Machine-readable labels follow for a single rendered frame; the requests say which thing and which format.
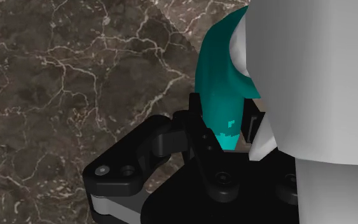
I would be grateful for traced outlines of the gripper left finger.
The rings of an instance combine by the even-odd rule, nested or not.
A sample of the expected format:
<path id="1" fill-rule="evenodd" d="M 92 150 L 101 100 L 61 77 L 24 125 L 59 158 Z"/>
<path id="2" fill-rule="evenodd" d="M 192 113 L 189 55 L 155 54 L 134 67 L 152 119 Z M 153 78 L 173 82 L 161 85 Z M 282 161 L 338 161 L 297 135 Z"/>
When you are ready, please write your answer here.
<path id="1" fill-rule="evenodd" d="M 173 154 L 184 165 L 153 193 L 145 182 Z M 213 131 L 198 93 L 172 117 L 153 115 L 90 162 L 83 182 L 97 224 L 222 224 L 240 181 Z"/>

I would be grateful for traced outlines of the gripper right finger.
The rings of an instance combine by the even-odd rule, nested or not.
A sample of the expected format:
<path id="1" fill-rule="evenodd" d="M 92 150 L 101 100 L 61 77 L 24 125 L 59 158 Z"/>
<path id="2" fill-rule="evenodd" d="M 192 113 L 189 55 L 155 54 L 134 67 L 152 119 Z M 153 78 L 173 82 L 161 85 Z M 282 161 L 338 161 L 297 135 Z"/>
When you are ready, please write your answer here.
<path id="1" fill-rule="evenodd" d="M 252 143 L 265 115 L 252 99 L 244 99 L 242 134 L 246 143 Z"/>

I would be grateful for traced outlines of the teal and white curved object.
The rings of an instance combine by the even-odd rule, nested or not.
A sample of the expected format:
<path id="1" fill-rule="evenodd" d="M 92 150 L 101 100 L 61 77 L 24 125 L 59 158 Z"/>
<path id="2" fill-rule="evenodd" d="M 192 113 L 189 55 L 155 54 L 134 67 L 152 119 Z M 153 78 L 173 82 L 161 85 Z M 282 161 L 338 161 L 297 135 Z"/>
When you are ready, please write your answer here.
<path id="1" fill-rule="evenodd" d="M 261 97 L 246 66 L 247 10 L 231 12 L 206 32 L 196 65 L 195 92 L 204 123 L 225 151 L 237 146 L 245 100 Z"/>

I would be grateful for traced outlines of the white rounded object with stem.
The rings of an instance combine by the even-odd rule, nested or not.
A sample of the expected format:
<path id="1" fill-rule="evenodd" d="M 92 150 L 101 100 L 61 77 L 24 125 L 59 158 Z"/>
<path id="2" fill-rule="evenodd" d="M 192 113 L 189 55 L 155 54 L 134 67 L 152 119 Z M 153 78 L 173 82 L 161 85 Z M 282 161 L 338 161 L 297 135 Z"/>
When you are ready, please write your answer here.
<path id="1" fill-rule="evenodd" d="M 251 0 L 247 70 L 295 159 L 299 224 L 358 224 L 358 0 Z"/>

